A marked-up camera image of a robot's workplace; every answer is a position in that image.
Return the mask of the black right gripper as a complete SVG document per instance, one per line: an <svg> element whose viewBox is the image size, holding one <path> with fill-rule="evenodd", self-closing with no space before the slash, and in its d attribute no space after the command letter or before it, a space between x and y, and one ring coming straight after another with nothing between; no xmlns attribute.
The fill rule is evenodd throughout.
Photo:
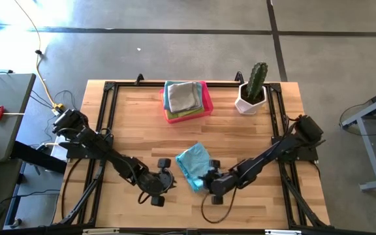
<svg viewBox="0 0 376 235"><path fill-rule="evenodd" d="M212 159L209 164L212 169L202 176L204 188L212 194L212 205L222 205L224 203L223 195L237 186L239 177L233 172L220 172L218 170L221 167L219 160Z"/></svg>

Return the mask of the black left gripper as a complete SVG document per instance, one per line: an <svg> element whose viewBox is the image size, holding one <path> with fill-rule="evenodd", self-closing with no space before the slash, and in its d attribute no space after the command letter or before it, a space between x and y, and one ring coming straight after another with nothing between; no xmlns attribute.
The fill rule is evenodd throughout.
<svg viewBox="0 0 376 235"><path fill-rule="evenodd" d="M157 162L157 167L162 170L154 173L149 170L144 170L141 173L141 190L151 196L151 205L163 207L165 204L165 197L161 194L167 193L168 190L174 188L175 179L170 168L171 160L168 158L161 158Z"/></svg>

